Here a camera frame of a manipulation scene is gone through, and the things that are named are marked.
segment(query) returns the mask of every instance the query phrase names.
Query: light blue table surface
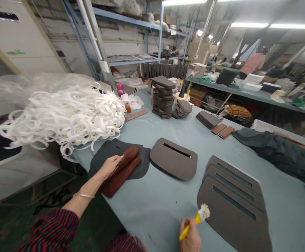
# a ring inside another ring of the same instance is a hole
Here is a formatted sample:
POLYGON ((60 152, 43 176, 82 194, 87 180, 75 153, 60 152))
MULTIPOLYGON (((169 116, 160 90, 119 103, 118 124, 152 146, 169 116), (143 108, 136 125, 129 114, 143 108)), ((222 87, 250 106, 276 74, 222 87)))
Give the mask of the light blue table surface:
POLYGON ((229 87, 224 87, 222 85, 219 85, 217 83, 210 83, 210 82, 207 82, 207 81, 204 81, 204 80, 198 80, 197 78, 186 78, 187 81, 190 81, 190 82, 193 82, 193 83, 196 83, 198 85, 201 85, 201 86, 206 86, 206 87, 210 87, 210 88, 214 88, 214 89, 217 89, 217 90, 220 90, 220 91, 224 91, 224 92, 228 92, 228 93, 232 93, 232 94, 235 94, 235 95, 240 95, 240 96, 243 96, 243 97, 247 97, 247 98, 250 98, 250 99, 253 99, 253 100, 257 100, 257 101, 260 101, 260 102, 264 102, 264 103, 268 103, 268 104, 272 104, 272 105, 275 105, 275 106, 279 106, 279 107, 283 107, 283 108, 286 108, 286 109, 290 109, 290 110, 295 110, 295 111, 298 111, 298 112, 301 112, 301 113, 305 113, 305 110, 302 110, 298 107, 295 107, 289 103, 278 103, 272 99, 270 99, 270 93, 268 92, 264 92, 264 91, 258 91, 258 92, 255 92, 255 91, 252 91, 252 90, 249 90, 249 89, 245 89, 243 87, 238 87, 236 85, 231 85, 229 87))
MULTIPOLYGON (((138 236, 150 252, 179 251, 181 218, 195 217, 197 194, 211 156, 225 160, 258 180, 269 220, 273 251, 305 251, 305 189, 304 183, 289 176, 260 158, 233 136, 226 140, 210 132, 193 111, 184 119, 161 119, 151 112, 150 94, 137 95, 145 102, 148 114, 124 124, 119 140, 152 148, 159 138, 166 138, 198 154, 197 172, 188 182, 174 179, 150 164, 145 177, 126 181, 111 198, 105 198, 126 230, 138 236)), ((224 119, 235 129, 242 126, 224 119)), ((94 154, 105 140, 91 149, 75 150, 74 156, 88 171, 94 154)), ((235 252, 206 222, 197 226, 203 252, 235 252)))

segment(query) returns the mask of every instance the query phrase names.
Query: pipe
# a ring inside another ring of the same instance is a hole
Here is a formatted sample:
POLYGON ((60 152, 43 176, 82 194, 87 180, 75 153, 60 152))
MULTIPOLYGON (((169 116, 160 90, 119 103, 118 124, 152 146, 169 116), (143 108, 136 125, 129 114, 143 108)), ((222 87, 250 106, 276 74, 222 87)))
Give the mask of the pipe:
POLYGON ((303 46, 303 48, 295 54, 295 56, 293 56, 288 63, 286 63, 284 66, 283 66, 283 69, 285 69, 287 66, 289 66, 294 60, 295 58, 297 58, 299 55, 301 55, 303 52, 305 51, 305 46, 303 46))
POLYGON ((212 16, 212 13, 213 13, 213 9, 214 9, 214 6, 215 4, 217 3, 217 0, 212 0, 212 4, 211 4, 211 8, 210 8, 210 11, 208 13, 208 16, 207 16, 207 19, 206 19, 206 23, 205 23, 205 27, 204 27, 204 30, 203 30, 203 35, 200 37, 200 41, 199 41, 199 45, 198 45, 198 48, 197 48, 197 52, 196 52, 196 55, 194 57, 194 60, 193 62, 196 62, 196 58, 198 58, 198 52, 199 52, 199 49, 201 47, 201 44, 204 40, 204 36, 205 36, 205 33, 206 33, 206 30, 207 30, 207 27, 208 27, 208 22, 210 21, 210 18, 212 16))

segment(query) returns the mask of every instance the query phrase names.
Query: dark green fabric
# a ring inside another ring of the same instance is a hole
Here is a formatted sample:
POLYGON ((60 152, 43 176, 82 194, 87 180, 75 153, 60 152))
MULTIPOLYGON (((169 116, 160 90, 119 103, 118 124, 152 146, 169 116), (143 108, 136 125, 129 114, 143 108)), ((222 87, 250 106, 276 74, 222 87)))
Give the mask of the dark green fabric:
POLYGON ((305 182, 305 149, 270 132, 243 128, 232 135, 276 168, 305 182))

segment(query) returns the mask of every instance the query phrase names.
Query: fluorescent ceiling light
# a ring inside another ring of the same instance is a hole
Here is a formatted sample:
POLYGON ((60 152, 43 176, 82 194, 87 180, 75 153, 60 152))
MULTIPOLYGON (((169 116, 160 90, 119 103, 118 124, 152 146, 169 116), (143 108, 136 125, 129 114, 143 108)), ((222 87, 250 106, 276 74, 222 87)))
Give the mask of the fluorescent ceiling light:
POLYGON ((230 2, 230 1, 241 1, 241 0, 218 0, 218 2, 230 2))
MULTIPOLYGON (((268 23, 232 23, 231 27, 264 28, 268 23)), ((274 29, 305 29, 305 24, 272 24, 274 29)))
POLYGON ((190 4, 203 4, 206 3, 207 0, 165 0, 164 6, 175 6, 175 5, 190 5, 190 4))
POLYGON ((233 23, 231 27, 264 28, 268 23, 233 23))
POLYGON ((270 28, 280 29, 305 29, 305 24, 272 24, 270 28))

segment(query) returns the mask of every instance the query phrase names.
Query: human arm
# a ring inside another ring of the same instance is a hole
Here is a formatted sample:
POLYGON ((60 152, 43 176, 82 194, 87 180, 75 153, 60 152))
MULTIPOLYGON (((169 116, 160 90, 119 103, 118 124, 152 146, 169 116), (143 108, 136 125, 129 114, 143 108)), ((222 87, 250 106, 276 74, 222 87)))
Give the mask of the human arm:
MULTIPOLYGON (((94 196, 101 184, 115 171, 122 159, 123 156, 108 158, 101 169, 80 188, 77 194, 94 196)), ((92 198, 76 195, 62 209, 74 212, 80 219, 91 200, 92 198)))
POLYGON ((179 235, 184 231, 184 228, 190 225, 190 232, 186 238, 179 242, 180 252, 200 252, 201 239, 197 232, 195 219, 187 218, 186 221, 182 219, 180 222, 179 235))
MULTIPOLYGON (((123 156, 108 158, 101 169, 88 180, 78 194, 94 196, 115 170, 123 156)), ((76 195, 62 209, 56 209, 36 220, 25 244, 17 251, 69 251, 67 245, 73 240, 79 219, 92 198, 76 195)))

